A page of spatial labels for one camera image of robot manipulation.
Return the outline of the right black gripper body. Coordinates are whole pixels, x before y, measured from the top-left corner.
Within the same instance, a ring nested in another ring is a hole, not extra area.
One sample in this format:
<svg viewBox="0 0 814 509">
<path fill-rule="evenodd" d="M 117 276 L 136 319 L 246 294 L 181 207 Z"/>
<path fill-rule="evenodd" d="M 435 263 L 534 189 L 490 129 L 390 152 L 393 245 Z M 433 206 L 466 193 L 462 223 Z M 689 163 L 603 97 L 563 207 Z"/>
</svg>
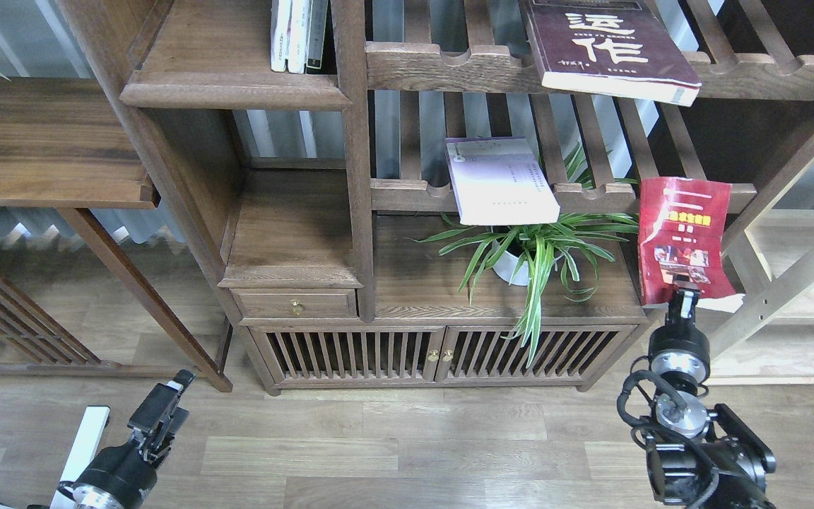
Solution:
<svg viewBox="0 0 814 509">
<path fill-rule="evenodd" d="M 707 380 L 710 374 L 709 341 L 690 318 L 669 317 L 666 324 L 651 333 L 647 358 L 653 373 L 682 373 L 692 384 Z"/>
</svg>

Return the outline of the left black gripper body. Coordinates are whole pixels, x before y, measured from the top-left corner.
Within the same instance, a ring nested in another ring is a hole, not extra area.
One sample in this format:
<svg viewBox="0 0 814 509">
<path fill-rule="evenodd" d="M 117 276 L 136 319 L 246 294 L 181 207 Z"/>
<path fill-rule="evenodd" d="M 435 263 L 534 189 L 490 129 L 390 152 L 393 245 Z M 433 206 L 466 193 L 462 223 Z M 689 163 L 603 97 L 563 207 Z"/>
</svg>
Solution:
<svg viewBox="0 0 814 509">
<path fill-rule="evenodd" d="M 105 447 L 96 455 L 71 492 L 78 500 L 82 486 L 94 486 L 109 495 L 114 508 L 139 508 L 153 490 L 156 470 L 164 460 L 156 460 L 155 440 L 136 440 L 131 431 L 125 444 Z"/>
</svg>

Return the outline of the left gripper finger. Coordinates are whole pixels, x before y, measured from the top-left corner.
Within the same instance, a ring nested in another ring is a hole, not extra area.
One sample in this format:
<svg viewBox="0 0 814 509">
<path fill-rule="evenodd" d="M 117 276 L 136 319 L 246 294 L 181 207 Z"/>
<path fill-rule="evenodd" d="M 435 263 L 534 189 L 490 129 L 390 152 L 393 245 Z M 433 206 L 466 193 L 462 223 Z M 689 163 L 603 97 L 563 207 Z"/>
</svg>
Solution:
<svg viewBox="0 0 814 509">
<path fill-rule="evenodd" d="M 132 414 L 127 426 L 136 440 L 156 440 L 156 429 L 164 415 L 178 408 L 180 397 L 195 380 L 189 370 L 179 370 L 167 384 L 156 384 Z"/>
<path fill-rule="evenodd" d="M 156 460 L 164 460 L 170 453 L 172 441 L 188 416 L 189 412 L 186 409 L 174 408 L 160 420 L 156 429 Z"/>
</svg>

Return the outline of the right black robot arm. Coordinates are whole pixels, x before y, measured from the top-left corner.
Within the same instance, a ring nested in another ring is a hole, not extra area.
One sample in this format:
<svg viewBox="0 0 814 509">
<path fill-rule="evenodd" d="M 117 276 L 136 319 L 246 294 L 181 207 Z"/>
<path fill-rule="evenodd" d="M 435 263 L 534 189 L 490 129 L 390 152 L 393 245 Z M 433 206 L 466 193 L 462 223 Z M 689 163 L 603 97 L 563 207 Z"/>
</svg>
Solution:
<svg viewBox="0 0 814 509">
<path fill-rule="evenodd" d="M 771 508 L 771 449 L 726 404 L 708 409 L 698 389 L 710 373 L 709 342 L 695 324 L 700 292 L 678 281 L 666 321 L 652 333 L 645 370 L 631 371 L 619 416 L 646 452 L 654 497 L 688 508 Z"/>
</svg>

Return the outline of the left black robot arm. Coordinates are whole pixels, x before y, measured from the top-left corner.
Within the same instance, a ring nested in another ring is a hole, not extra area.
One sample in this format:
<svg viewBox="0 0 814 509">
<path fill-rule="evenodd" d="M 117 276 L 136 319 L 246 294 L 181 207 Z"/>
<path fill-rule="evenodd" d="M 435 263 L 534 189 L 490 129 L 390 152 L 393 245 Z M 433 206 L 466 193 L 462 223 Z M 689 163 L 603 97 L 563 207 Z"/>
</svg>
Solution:
<svg viewBox="0 0 814 509">
<path fill-rule="evenodd" d="M 189 416 L 179 399 L 195 380 L 179 370 L 167 384 L 156 384 L 127 421 L 131 434 L 105 447 L 75 480 L 62 480 L 56 492 L 76 508 L 138 508 L 152 492 L 177 431 Z"/>
</svg>

